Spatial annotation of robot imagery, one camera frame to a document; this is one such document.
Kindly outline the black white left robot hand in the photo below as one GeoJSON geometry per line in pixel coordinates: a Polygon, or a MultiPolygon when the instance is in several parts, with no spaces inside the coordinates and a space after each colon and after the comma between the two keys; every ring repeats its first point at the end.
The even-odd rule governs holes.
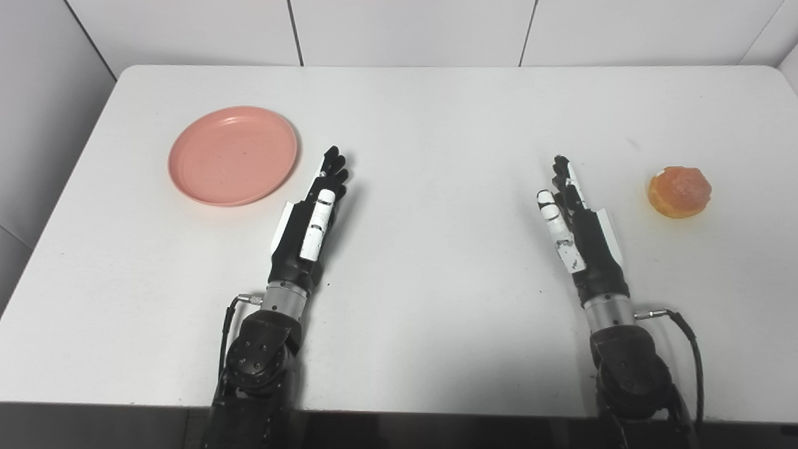
{"type": "Polygon", "coordinates": [[[327,233],[334,226],[337,204],[347,194],[350,173],[337,146],[323,155],[307,196],[287,202],[271,244],[270,283],[291,283],[310,294],[321,281],[320,262],[327,233]]]}

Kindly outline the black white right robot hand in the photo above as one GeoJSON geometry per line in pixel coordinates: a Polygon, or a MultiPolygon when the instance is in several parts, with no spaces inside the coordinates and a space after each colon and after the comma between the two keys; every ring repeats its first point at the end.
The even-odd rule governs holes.
{"type": "Polygon", "coordinates": [[[630,298],[622,255],[607,211],[589,208],[571,161],[555,156],[553,190],[537,193],[537,205],[555,250],[570,274],[579,300],[630,298]]]}

